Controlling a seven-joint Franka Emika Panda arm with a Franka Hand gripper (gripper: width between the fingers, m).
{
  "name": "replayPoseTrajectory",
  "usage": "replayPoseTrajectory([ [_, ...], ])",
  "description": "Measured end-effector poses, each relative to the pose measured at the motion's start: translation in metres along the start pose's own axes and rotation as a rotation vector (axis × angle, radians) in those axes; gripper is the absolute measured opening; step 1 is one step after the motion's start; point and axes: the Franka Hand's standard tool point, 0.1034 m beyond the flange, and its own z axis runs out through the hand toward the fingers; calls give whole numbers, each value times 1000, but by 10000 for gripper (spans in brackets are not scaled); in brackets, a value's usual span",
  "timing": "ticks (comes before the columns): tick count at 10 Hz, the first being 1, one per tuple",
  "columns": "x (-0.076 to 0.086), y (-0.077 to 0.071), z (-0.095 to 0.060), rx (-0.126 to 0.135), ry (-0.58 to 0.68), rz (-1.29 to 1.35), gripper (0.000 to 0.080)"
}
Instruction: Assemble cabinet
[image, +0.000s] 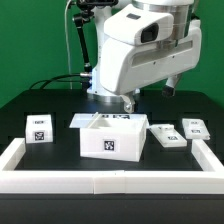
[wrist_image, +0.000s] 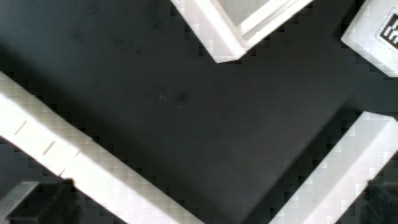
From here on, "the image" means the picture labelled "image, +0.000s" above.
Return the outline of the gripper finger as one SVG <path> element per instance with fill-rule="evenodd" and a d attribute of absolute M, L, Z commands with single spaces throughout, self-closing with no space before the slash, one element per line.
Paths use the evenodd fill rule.
<path fill-rule="evenodd" d="M 132 94 L 122 95 L 121 98 L 124 101 L 124 110 L 127 113 L 133 113 L 135 109 L 135 100 Z"/>

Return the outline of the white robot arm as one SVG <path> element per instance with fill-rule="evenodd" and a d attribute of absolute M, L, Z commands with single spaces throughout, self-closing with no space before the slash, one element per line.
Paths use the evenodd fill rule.
<path fill-rule="evenodd" d="M 98 60 L 87 93 L 104 102 L 122 100 L 132 113 L 139 89 L 161 80 L 172 96 L 183 72 L 196 67 L 201 51 L 197 0 L 118 0 L 117 13 L 98 6 Z"/>

